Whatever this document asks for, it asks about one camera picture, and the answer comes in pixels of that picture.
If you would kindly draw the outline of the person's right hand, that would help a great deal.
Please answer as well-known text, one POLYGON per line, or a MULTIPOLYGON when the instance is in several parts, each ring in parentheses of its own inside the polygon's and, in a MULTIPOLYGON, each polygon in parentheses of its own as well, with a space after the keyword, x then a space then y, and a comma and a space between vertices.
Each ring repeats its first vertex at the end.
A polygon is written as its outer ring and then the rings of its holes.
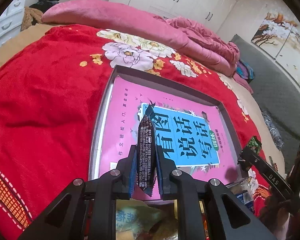
POLYGON ((260 210, 259 220, 269 229, 276 239, 300 239, 300 209, 295 215, 288 210, 288 202, 279 202, 272 193, 260 210))

